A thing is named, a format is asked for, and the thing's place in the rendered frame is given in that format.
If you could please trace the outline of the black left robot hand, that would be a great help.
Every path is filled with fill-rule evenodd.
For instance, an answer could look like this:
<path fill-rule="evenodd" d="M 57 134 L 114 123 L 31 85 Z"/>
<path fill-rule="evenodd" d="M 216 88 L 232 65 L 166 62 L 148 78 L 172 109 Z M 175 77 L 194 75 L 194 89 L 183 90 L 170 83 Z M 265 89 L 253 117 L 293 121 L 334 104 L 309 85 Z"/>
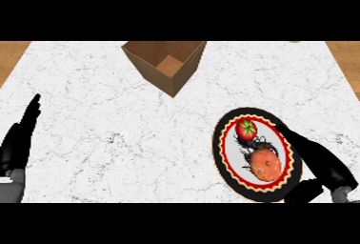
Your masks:
<path fill-rule="evenodd" d="M 14 123 L 0 145 L 0 176 L 11 176 L 15 169 L 24 170 L 28 163 L 31 137 L 42 114 L 37 94 L 27 106 L 21 121 Z"/>

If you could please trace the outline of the red tomato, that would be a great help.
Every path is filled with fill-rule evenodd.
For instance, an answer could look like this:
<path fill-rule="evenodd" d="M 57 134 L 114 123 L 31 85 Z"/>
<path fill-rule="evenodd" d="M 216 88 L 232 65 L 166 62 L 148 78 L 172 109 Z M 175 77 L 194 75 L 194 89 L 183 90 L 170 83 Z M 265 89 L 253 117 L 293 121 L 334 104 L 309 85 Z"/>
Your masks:
<path fill-rule="evenodd" d="M 237 134 L 238 138 L 242 139 L 244 141 L 253 141 L 257 136 L 257 126 L 256 122 L 251 119 L 241 119 L 237 127 Z"/>

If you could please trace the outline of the black red patterned plate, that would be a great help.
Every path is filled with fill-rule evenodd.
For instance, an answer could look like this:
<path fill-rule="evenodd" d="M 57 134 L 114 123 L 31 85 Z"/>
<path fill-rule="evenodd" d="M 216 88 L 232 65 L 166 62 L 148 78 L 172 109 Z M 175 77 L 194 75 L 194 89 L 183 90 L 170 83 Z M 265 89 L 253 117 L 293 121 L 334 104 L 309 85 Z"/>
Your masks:
<path fill-rule="evenodd" d="M 238 138 L 237 124 L 241 119 L 251 119 L 257 126 L 253 141 Z M 228 186 L 256 202 L 279 202 L 300 183 L 303 160 L 294 147 L 275 126 L 284 121 L 266 110 L 239 108 L 231 111 L 219 121 L 213 134 L 213 156 L 217 169 Z M 251 171 L 251 155 L 259 146 L 266 146 L 282 162 L 282 175 L 265 182 Z"/>

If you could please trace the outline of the orange squash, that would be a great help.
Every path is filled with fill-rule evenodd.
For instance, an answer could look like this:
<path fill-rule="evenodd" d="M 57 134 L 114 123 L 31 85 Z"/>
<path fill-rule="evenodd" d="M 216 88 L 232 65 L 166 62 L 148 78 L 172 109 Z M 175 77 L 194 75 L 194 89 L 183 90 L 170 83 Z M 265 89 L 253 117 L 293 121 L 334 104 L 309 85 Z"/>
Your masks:
<path fill-rule="evenodd" d="M 282 162 L 269 149 L 254 151 L 251 155 L 251 171 L 260 181 L 272 182 L 282 175 Z"/>

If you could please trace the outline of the brown cardboard box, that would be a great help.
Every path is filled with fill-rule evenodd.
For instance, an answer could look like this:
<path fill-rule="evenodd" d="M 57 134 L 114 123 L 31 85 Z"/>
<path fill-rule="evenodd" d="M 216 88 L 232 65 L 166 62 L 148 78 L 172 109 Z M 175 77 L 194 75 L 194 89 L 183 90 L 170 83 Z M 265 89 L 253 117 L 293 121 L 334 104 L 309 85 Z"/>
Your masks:
<path fill-rule="evenodd" d="M 172 97 L 195 74 L 206 41 L 129 41 L 121 47 L 144 79 Z"/>

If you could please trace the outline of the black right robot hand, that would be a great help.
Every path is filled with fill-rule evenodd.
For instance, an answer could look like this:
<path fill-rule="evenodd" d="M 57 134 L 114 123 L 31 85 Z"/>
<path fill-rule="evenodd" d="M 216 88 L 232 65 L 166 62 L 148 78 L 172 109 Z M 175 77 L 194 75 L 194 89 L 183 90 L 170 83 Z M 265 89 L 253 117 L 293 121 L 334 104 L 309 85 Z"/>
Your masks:
<path fill-rule="evenodd" d="M 278 125 L 276 129 L 315 174 L 315 179 L 303 180 L 287 194 L 285 203 L 309 203 L 324 193 L 322 187 L 327 187 L 331 192 L 346 186 L 355 190 L 359 182 L 338 156 L 287 126 Z"/>

